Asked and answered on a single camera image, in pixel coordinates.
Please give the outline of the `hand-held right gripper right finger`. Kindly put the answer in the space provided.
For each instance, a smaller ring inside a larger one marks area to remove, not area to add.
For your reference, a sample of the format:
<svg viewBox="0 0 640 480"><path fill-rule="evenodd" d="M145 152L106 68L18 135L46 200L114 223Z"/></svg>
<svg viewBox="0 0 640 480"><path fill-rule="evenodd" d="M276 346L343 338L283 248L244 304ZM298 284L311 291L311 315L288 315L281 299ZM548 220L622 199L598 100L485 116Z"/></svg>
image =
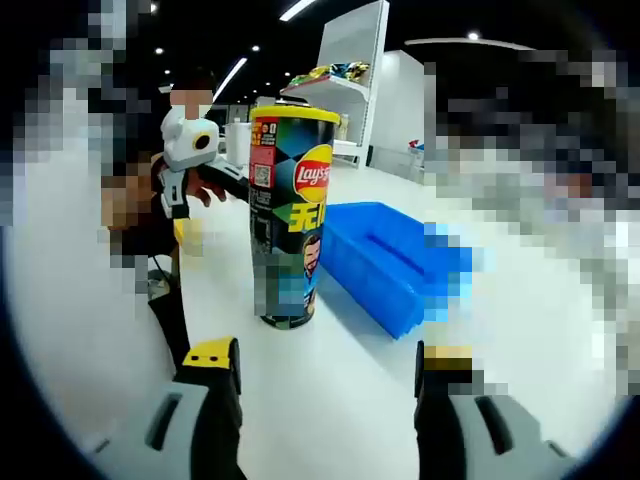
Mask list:
<svg viewBox="0 0 640 480"><path fill-rule="evenodd" d="M414 395L421 479L563 479L575 465L519 402L489 392L467 348L420 340Z"/></svg>

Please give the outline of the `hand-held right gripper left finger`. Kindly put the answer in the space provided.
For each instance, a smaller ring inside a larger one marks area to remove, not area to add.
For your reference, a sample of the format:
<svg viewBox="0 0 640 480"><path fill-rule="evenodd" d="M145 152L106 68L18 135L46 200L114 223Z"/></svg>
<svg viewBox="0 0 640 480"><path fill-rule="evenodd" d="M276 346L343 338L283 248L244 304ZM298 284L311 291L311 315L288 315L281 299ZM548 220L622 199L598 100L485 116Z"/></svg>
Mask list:
<svg viewBox="0 0 640 480"><path fill-rule="evenodd" d="M243 479L240 395L238 340L202 342L91 459L105 479Z"/></svg>

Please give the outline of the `person's left hand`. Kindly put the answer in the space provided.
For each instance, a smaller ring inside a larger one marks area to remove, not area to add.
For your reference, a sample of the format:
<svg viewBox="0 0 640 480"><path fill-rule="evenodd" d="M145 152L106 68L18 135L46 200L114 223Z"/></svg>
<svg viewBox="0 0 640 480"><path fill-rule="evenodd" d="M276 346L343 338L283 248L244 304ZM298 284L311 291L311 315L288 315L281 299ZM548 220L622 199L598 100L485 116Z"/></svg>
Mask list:
<svg viewBox="0 0 640 480"><path fill-rule="evenodd" d="M227 200L226 192L223 188L212 183L198 183L188 188L188 194L197 198L205 207L209 207L212 199L216 198L219 202Z"/></svg>

